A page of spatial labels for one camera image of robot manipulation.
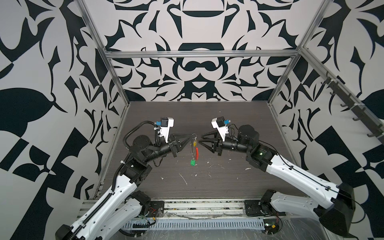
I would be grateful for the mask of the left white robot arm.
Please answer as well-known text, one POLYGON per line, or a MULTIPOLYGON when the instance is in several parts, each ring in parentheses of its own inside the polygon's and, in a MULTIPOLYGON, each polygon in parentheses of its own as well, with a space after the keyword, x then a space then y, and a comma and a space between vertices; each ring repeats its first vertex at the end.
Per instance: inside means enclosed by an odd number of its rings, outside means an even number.
POLYGON ((173 118, 143 121, 123 138, 129 151, 115 171, 112 185, 102 197, 72 225, 62 225, 57 240, 109 240, 126 223, 149 213, 151 198, 138 187, 152 170, 150 162, 168 154, 176 157, 193 134, 170 134, 173 118))

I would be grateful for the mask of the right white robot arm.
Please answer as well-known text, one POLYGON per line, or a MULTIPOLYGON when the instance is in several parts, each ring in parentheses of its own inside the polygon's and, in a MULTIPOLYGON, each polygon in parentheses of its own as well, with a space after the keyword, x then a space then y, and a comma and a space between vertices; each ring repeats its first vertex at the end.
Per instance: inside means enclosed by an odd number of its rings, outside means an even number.
POLYGON ((319 221, 330 232, 349 237, 353 216, 358 202, 353 188, 323 180, 282 157, 250 125, 240 126, 236 137, 230 136, 229 127, 216 127, 202 135, 199 144, 212 153, 221 155, 224 150, 246 154, 246 161, 254 168, 280 178, 297 188, 305 197, 285 195, 267 190, 256 204, 248 204, 250 217, 277 216, 290 213, 319 221))

